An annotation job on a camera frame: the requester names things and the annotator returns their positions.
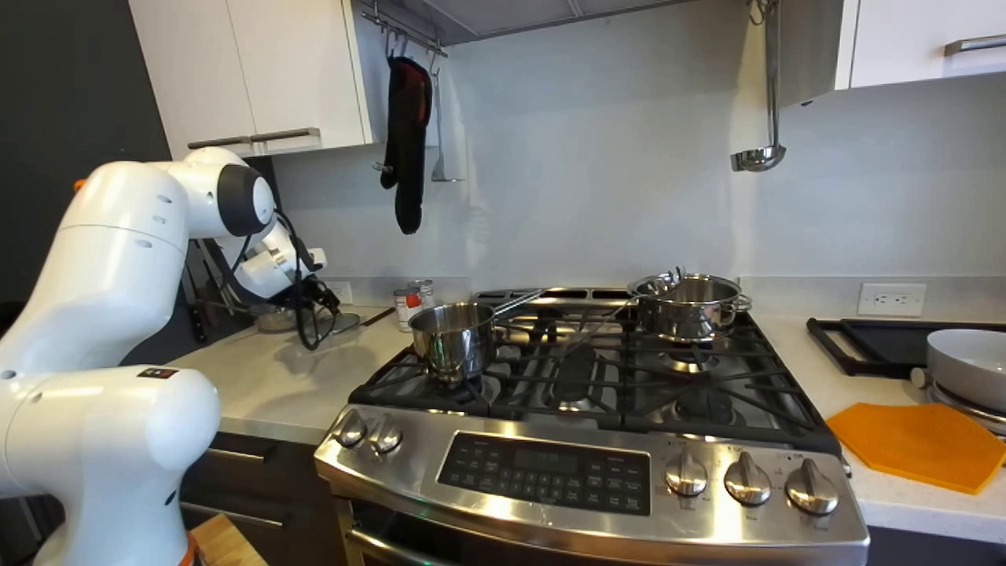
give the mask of white cabinet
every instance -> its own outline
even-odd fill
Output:
[[[372,144],[353,0],[129,0],[171,158]]]
[[[803,93],[1006,73],[1001,0],[778,0],[778,57]]]

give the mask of gas stove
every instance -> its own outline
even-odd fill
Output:
[[[865,561],[842,449],[747,315],[665,343],[619,289],[549,289],[484,337],[458,382],[400,352],[318,447],[349,561],[397,548],[373,511],[579,561]]]

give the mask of electrical outlet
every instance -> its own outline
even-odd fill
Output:
[[[923,281],[862,281],[859,315],[921,315]]]

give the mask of control knob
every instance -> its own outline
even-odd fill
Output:
[[[665,488],[670,488],[673,494],[679,494],[679,497],[698,497],[698,494],[706,488],[710,473],[706,473],[703,465],[685,449],[685,453],[679,453],[679,457],[673,457],[673,458],[665,462],[663,480],[665,480]]]
[[[354,409],[344,409],[333,426],[338,447],[354,447],[369,438],[369,423]]]
[[[767,472],[741,453],[722,473],[722,488],[746,506],[760,506],[773,494]]]
[[[792,506],[810,511],[810,514],[829,514],[840,506],[840,494],[832,480],[813,465],[813,458],[803,458],[789,479],[785,479],[785,497]]]
[[[392,422],[379,422],[373,429],[372,429],[372,449],[376,457],[388,457],[392,449],[403,447],[403,426],[397,426]]]

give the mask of oven handle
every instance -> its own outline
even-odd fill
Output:
[[[444,559],[435,559],[427,553],[379,539],[369,530],[349,528],[344,534],[353,545],[359,545],[365,553],[373,553],[376,559],[403,559],[403,561],[415,561],[415,566],[448,566]]]

